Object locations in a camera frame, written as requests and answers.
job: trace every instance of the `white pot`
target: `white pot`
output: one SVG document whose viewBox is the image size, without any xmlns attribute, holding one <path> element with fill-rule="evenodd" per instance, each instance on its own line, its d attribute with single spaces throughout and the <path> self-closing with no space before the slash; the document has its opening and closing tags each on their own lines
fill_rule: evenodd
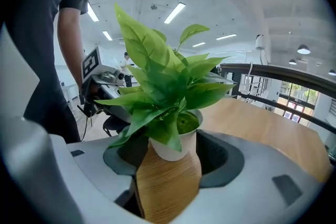
<svg viewBox="0 0 336 224">
<path fill-rule="evenodd" d="M 193 113 L 197 119 L 199 124 L 201 125 L 203 121 L 202 114 L 199 110 L 189 110 L 189 112 Z M 166 161 L 174 162 L 182 159 L 189 151 L 196 150 L 196 130 L 193 130 L 186 134 L 180 134 L 180 140 L 182 144 L 182 151 L 178 152 L 176 150 L 172 150 L 166 145 L 149 138 L 152 143 L 153 148 L 155 149 L 158 156 Z"/>
</svg>

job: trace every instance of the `person in background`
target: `person in background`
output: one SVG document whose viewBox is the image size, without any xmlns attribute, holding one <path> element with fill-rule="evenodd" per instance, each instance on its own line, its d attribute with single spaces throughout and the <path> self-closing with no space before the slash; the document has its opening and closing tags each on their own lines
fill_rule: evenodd
<svg viewBox="0 0 336 224">
<path fill-rule="evenodd" d="M 128 70 L 127 68 L 127 65 L 129 65 L 129 62 L 128 60 L 130 59 L 129 55 L 127 52 L 124 53 L 124 61 L 122 62 L 121 64 L 121 69 L 122 69 L 122 72 L 124 72 L 125 74 L 125 82 L 126 82 L 126 87 L 132 87 L 132 81 L 131 81 L 131 78 L 132 78 L 132 74 L 131 72 Z"/>
</svg>

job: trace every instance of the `black handrail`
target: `black handrail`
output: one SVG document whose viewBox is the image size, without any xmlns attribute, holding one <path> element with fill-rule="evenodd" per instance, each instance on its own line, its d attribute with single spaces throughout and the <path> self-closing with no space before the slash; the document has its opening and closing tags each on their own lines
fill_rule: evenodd
<svg viewBox="0 0 336 224">
<path fill-rule="evenodd" d="M 274 101 L 271 101 L 265 98 L 261 98 L 261 97 L 251 95 L 251 94 L 243 94 L 239 92 L 239 83 L 240 83 L 241 75 L 249 73 L 250 64 L 225 63 L 225 64 L 221 64 L 220 67 L 222 68 L 222 76 L 224 75 L 224 73 L 229 73 L 229 72 L 232 72 L 235 74 L 233 80 L 237 82 L 237 85 L 232 89 L 232 94 L 240 95 L 243 98 L 249 98 L 249 99 L 264 103 L 264 104 L 274 106 L 279 109 L 289 111 L 291 113 L 294 113 L 300 116 L 301 118 L 304 118 L 312 123 L 315 123 L 316 125 L 336 134 L 335 127 L 313 116 L 307 115 L 303 112 L 289 108 L 288 106 L 279 104 L 277 102 L 274 102 Z M 253 65 L 250 75 L 291 82 L 294 84 L 307 87 L 312 90 L 319 91 L 320 93 L 328 95 L 331 98 L 336 98 L 336 83 L 335 82 L 332 82 L 327 79 L 317 77 L 317 76 L 314 76 L 312 74 L 308 74 L 305 72 L 292 70 L 288 68 L 282 68 L 282 67 Z"/>
<path fill-rule="evenodd" d="M 336 134 L 336 128 L 331 126 L 330 124 L 322 121 L 322 120 L 319 120 L 313 116 L 310 116 L 310 115 L 307 115 L 301 111 L 298 111 L 296 109 L 292 109 L 286 105 L 283 105 L 283 104 L 279 104 L 277 102 L 274 102 L 274 101 L 271 101 L 271 100 L 268 100 L 268 99 L 265 99 L 265 98 L 262 98 L 262 97 L 258 97 L 258 96 L 255 96 L 255 95 L 251 95 L 251 94 L 243 94 L 243 93 L 239 93 L 239 95 L 243 98 L 249 98 L 249 99 L 252 99 L 252 100 L 256 100 L 258 102 L 261 102 L 261 103 L 264 103 L 264 104 L 267 104 L 267 105 L 271 105 L 271 106 L 274 106 L 276 108 L 279 108 L 279 109 L 282 109 L 282 110 L 285 110 L 285 111 L 289 111 L 293 114 L 296 114 L 298 116 L 300 116 L 301 118 L 304 118 L 312 123 L 315 123 L 316 125 L 318 126 L 321 126 L 322 128 Z"/>
<path fill-rule="evenodd" d="M 248 74 L 250 70 L 250 64 L 247 63 L 223 63 L 220 67 L 222 68 L 222 73 Z M 312 74 L 288 68 L 262 65 L 253 65 L 250 74 L 298 84 L 336 99 L 336 82 L 331 82 Z"/>
</svg>

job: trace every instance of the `ceiling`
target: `ceiling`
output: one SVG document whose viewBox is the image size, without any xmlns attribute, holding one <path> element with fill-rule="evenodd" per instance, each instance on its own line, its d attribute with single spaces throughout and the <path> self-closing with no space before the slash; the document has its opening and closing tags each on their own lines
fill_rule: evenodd
<svg viewBox="0 0 336 224">
<path fill-rule="evenodd" d="M 113 5 L 117 2 L 127 13 L 151 28 L 163 32 L 167 43 L 178 45 L 183 29 L 190 24 L 203 24 L 210 31 L 192 37 L 184 49 L 212 51 L 232 43 L 246 44 L 250 49 L 257 34 L 265 35 L 266 55 L 272 65 L 290 67 L 291 58 L 302 58 L 311 64 L 319 63 L 312 72 L 328 77 L 329 69 L 336 68 L 336 31 L 333 13 L 326 0 L 89 0 L 99 22 L 88 15 L 81 18 L 83 39 L 95 44 L 106 44 L 102 31 L 112 36 L 113 42 L 122 38 L 115 19 Z M 170 24 L 165 24 L 178 2 L 186 7 Z M 237 34 L 234 38 L 217 41 L 222 35 Z M 205 45 L 192 47 L 206 42 Z M 300 44 L 306 44 L 311 54 L 297 53 Z M 295 68 L 307 70 L 299 62 Z"/>
</svg>

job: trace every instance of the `wooden surface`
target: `wooden surface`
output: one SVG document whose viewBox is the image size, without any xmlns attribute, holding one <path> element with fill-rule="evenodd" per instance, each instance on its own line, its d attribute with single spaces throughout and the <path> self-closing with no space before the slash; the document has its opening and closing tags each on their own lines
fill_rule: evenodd
<svg viewBox="0 0 336 224">
<path fill-rule="evenodd" d="M 233 98 L 222 99 L 201 112 L 201 129 L 270 145 L 318 181 L 324 182 L 328 178 L 328 154 L 316 131 Z"/>
<path fill-rule="evenodd" d="M 222 132 L 270 145 L 323 182 L 330 171 L 329 159 L 317 132 L 275 113 L 233 98 L 202 109 L 200 129 Z M 168 223 L 194 199 L 201 178 L 195 152 L 182 160 L 166 162 L 149 144 L 137 172 L 137 185 L 146 220 Z"/>
<path fill-rule="evenodd" d="M 136 181 L 146 220 L 172 221 L 197 195 L 201 176 L 196 152 L 179 161 L 167 162 L 158 157 L 149 143 Z"/>
</svg>

